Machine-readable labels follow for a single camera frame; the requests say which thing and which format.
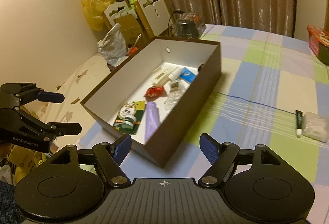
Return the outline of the purple cream tube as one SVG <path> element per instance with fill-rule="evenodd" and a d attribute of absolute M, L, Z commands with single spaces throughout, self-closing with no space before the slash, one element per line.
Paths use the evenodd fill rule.
<path fill-rule="evenodd" d="M 147 102 L 146 104 L 146 128 L 145 142 L 152 137 L 154 132 L 160 126 L 160 116 L 155 102 Z"/>

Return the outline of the blue toothpaste tube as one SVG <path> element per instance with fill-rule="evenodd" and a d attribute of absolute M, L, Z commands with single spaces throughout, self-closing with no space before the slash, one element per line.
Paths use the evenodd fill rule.
<path fill-rule="evenodd" d="M 185 82 L 191 84 L 195 80 L 196 74 L 194 74 L 187 68 L 182 68 L 180 78 L 183 79 Z"/>

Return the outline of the yellow plastic bag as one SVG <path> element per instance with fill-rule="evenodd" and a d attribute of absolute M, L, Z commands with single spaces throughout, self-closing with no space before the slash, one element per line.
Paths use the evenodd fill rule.
<path fill-rule="evenodd" d="M 115 0 L 81 0 L 82 12 L 90 29 L 102 31 L 103 12 L 113 3 Z"/>

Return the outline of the white carved chair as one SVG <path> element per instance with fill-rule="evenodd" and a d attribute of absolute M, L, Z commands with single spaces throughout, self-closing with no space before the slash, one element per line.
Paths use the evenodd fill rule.
<path fill-rule="evenodd" d="M 149 38 L 160 36 L 173 24 L 164 0 L 127 0 L 109 5 L 103 12 L 109 28 L 120 17 L 133 15 L 139 20 Z"/>

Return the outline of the checked tablecloth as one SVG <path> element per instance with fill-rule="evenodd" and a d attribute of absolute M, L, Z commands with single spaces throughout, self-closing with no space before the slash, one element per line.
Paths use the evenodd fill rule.
<path fill-rule="evenodd" d="M 164 167 L 132 150 L 121 169 L 134 178 L 200 178 L 210 163 L 200 136 L 242 149 L 267 145 L 316 190 L 328 190 L 328 144 L 296 136 L 295 111 L 328 116 L 328 67 L 302 40 L 236 27 L 208 25 L 199 40 L 221 45 L 221 77 Z M 83 137 L 84 148 L 116 137 Z"/>

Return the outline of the dark glass jar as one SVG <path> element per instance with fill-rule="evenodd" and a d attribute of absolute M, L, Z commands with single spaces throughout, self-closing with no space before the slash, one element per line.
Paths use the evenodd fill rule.
<path fill-rule="evenodd" d="M 178 38 L 198 39 L 205 30 L 206 25 L 201 15 L 189 12 L 177 19 L 174 35 Z"/>

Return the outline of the dark green lip gel tube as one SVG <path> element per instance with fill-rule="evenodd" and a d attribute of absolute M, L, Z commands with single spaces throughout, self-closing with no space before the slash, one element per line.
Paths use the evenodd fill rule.
<path fill-rule="evenodd" d="M 302 136 L 302 122 L 303 122 L 303 112 L 300 110 L 295 111 L 295 122 L 296 122 L 296 136 L 300 138 Z"/>

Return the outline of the red instant noodle bowl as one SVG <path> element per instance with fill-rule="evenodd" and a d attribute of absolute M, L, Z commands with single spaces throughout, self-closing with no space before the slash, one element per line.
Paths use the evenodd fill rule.
<path fill-rule="evenodd" d="M 328 47 L 328 32 L 315 26 L 308 25 L 309 47 L 324 65 L 329 64 L 329 47 Z"/>

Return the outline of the cotton swab bag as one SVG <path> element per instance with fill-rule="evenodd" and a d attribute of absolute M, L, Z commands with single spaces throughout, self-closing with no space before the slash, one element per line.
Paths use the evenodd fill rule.
<path fill-rule="evenodd" d="M 164 102 L 165 110 L 172 110 L 172 108 L 181 100 L 190 84 L 182 79 L 177 79 L 170 82 L 169 94 Z"/>

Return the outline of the red snack packet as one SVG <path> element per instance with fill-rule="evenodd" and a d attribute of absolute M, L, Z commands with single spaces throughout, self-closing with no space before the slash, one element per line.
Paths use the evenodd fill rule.
<path fill-rule="evenodd" d="M 159 97 L 164 93 L 164 87 L 152 86 L 146 90 L 144 97 L 146 98 L 155 98 Z"/>

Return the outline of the white pill bottle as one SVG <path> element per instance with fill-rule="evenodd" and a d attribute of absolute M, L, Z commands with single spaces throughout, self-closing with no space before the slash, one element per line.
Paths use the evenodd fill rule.
<path fill-rule="evenodd" d="M 170 81 L 174 81 L 181 76 L 182 69 L 180 67 L 174 68 L 168 75 Z"/>

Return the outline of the cardboard box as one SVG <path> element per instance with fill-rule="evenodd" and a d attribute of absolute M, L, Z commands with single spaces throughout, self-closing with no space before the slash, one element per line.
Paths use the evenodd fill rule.
<path fill-rule="evenodd" d="M 131 14 L 116 18 L 115 23 L 120 25 L 120 31 L 125 39 L 127 45 L 133 45 L 141 35 L 140 40 L 144 40 L 144 32 L 138 20 Z"/>

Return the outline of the crumpled silver foil bag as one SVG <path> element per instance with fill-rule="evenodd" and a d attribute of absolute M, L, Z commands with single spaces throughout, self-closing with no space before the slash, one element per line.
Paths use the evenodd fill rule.
<path fill-rule="evenodd" d="M 128 47 L 120 27 L 121 25 L 116 23 L 108 31 L 103 40 L 98 42 L 98 53 L 112 67 L 117 67 L 121 64 L 127 58 L 128 54 Z"/>

